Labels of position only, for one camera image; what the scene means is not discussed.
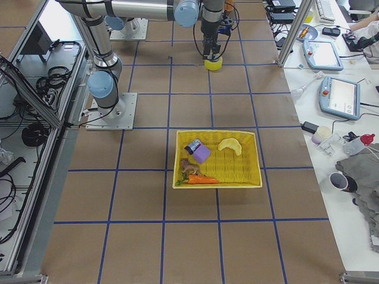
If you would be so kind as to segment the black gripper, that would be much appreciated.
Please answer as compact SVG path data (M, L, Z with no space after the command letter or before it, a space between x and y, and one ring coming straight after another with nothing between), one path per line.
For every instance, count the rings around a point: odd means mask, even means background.
M203 36L203 55L204 60L210 60L210 56L214 56L213 59L219 58L221 44L217 42L217 38Z

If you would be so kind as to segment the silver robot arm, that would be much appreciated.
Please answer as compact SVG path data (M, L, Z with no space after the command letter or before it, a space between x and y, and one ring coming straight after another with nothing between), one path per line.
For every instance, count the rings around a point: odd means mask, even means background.
M184 28L194 27L200 20L203 33L200 55L209 62L218 62L222 57L217 38L223 7L223 1L108 1L105 18L109 24L125 18L176 21Z
M192 27L198 20L197 1L59 1L67 12L78 18L83 28L84 41L94 53L97 71L89 76L88 89L95 99L100 118L115 121L126 110L118 94L118 79L122 71L121 59L114 53L106 26L108 20L176 21Z

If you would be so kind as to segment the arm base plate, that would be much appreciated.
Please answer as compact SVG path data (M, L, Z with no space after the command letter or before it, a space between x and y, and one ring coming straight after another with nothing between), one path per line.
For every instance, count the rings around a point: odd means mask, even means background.
M119 94L119 101L110 114L105 109L90 112L85 128L91 131L132 130L137 105L137 93Z
M115 18L110 24L111 41L140 41L147 35L148 20L145 18Z

